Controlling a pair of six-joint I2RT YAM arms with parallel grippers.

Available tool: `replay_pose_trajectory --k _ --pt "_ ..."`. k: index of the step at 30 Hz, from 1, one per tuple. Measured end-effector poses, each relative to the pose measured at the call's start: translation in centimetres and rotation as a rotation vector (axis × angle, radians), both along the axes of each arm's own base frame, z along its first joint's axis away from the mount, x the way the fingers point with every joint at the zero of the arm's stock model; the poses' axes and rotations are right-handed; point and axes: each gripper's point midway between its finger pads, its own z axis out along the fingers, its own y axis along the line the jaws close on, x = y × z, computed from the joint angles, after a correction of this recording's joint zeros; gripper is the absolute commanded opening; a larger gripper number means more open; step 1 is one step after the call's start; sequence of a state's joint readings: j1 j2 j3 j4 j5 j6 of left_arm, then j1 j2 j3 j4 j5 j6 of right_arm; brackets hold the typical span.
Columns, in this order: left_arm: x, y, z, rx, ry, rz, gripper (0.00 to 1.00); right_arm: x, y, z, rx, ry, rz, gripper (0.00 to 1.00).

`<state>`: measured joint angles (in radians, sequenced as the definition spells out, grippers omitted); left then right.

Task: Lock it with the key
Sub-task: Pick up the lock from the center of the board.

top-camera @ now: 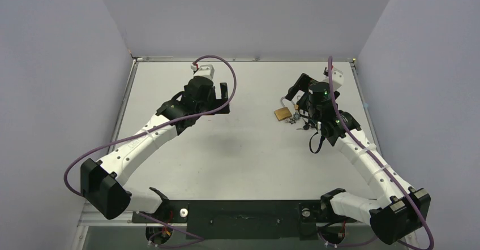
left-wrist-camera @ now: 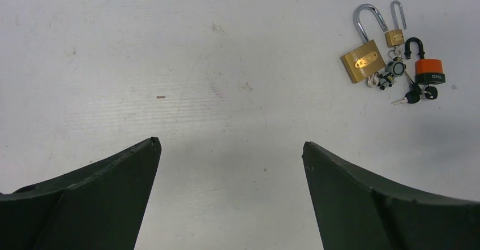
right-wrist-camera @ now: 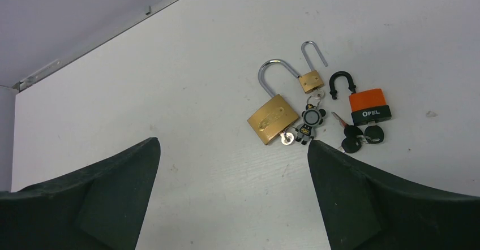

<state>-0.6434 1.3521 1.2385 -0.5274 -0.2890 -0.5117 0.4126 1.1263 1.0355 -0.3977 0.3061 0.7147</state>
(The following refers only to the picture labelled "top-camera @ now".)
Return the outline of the black key bunch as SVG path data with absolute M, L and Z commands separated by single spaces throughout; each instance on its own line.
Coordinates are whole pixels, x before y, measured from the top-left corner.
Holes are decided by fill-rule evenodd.
M 314 125 L 314 122 L 312 122 L 311 120 L 306 120 L 304 121 L 304 124 L 300 128 L 297 128 L 297 130 L 303 130 L 303 131 L 316 130 L 317 131 L 317 127 L 316 125 Z

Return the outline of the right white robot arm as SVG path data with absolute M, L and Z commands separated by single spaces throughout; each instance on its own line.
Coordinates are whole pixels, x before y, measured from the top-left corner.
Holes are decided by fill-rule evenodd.
M 425 189 L 415 189 L 403 180 L 355 118 L 333 102 L 342 82 L 336 73 L 324 81 L 301 74 L 285 96 L 292 100 L 298 92 L 303 93 L 296 104 L 301 116 L 316 129 L 319 144 L 327 141 L 343 154 L 374 194 L 373 199 L 366 199 L 337 188 L 321 196 L 319 212 L 327 220 L 347 217 L 368 224 L 378 239 L 393 244 L 422 227 L 431 197 Z

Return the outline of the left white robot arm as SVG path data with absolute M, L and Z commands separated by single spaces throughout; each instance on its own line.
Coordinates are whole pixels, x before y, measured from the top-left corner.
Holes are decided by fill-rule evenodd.
M 125 211 L 141 211 L 156 222 L 169 214 L 168 198 L 158 189 L 146 191 L 124 188 L 130 176 L 156 150 L 193 126 L 199 114 L 228 114 L 228 85 L 220 83 L 216 97 L 213 81 L 194 76 L 184 90 L 164 102 L 144 127 L 139 138 L 129 140 L 97 161 L 87 159 L 80 167 L 81 195 L 106 219 L 115 219 Z

